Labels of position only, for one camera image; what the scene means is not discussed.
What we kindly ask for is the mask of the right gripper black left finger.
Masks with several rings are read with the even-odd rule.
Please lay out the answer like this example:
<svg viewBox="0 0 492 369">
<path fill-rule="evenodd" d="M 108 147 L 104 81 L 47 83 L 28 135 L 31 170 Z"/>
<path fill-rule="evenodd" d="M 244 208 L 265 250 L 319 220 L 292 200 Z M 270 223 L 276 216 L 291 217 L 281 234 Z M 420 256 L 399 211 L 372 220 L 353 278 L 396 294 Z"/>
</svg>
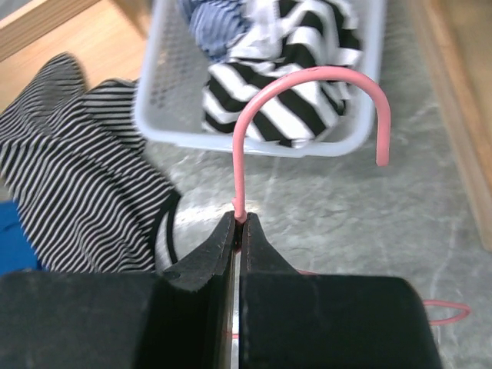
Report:
<svg viewBox="0 0 492 369">
<path fill-rule="evenodd" d="M 235 221 L 161 273 L 22 271 L 1 279 L 3 368 L 215 368 Z"/>
</svg>

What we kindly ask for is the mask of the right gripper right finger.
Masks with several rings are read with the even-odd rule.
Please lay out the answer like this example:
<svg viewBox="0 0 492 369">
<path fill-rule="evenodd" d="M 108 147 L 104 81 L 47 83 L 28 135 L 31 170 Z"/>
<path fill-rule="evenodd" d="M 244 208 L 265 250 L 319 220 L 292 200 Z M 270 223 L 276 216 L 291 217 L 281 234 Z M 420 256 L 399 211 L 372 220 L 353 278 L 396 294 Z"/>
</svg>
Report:
<svg viewBox="0 0 492 369">
<path fill-rule="evenodd" d="M 403 278 L 301 274 L 256 214 L 242 233 L 242 368 L 439 368 L 420 296 Z"/>
</svg>

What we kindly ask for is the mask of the blue cloth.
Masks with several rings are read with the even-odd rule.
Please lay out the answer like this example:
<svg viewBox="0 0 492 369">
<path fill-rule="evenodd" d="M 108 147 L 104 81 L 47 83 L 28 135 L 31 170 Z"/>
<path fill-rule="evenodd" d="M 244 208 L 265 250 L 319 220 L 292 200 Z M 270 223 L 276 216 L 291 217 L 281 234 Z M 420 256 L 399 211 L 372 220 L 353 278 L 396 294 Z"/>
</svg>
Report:
<svg viewBox="0 0 492 369">
<path fill-rule="evenodd" d="M 25 269 L 42 269 L 29 244 L 18 216 L 16 203 L 1 203 L 1 275 Z"/>
</svg>

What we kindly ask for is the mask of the dark thin striped tank top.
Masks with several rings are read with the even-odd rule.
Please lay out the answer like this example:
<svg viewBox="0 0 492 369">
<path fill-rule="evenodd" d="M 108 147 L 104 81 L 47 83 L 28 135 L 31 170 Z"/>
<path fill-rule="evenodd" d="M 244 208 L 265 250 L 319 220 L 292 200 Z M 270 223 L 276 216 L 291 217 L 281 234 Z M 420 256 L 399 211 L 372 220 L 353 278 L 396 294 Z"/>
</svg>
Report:
<svg viewBox="0 0 492 369">
<path fill-rule="evenodd" d="M 1 176 L 41 266 L 57 272 L 156 268 L 177 262 L 180 193 L 144 157 L 132 108 L 136 84 L 87 88 L 73 55 L 49 60 L 1 115 Z"/>
</svg>

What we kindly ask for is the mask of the black white striped tank top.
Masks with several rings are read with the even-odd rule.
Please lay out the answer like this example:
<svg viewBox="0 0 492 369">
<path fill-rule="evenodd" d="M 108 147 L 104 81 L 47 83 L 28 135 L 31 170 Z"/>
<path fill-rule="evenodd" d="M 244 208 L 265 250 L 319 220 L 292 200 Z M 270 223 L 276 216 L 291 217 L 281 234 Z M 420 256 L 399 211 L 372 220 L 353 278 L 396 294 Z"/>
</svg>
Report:
<svg viewBox="0 0 492 369">
<path fill-rule="evenodd" d="M 325 138 L 350 112 L 347 83 L 295 78 L 323 67 L 353 69 L 364 51 L 349 1 L 246 1 L 251 23 L 224 61 L 208 68 L 202 92 L 205 131 L 230 135 L 261 94 L 246 136 L 300 148 Z"/>
</svg>

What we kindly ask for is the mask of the blue white striped tank top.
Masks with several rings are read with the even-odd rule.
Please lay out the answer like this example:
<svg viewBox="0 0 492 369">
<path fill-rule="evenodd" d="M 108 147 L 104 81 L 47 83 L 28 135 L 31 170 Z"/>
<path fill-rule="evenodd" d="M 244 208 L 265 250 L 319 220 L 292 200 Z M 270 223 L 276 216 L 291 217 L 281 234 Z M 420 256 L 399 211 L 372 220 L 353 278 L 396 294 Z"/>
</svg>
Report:
<svg viewBox="0 0 492 369">
<path fill-rule="evenodd" d="M 251 27 L 244 1 L 177 1 L 195 44 L 211 62 L 224 62 L 229 48 Z"/>
</svg>

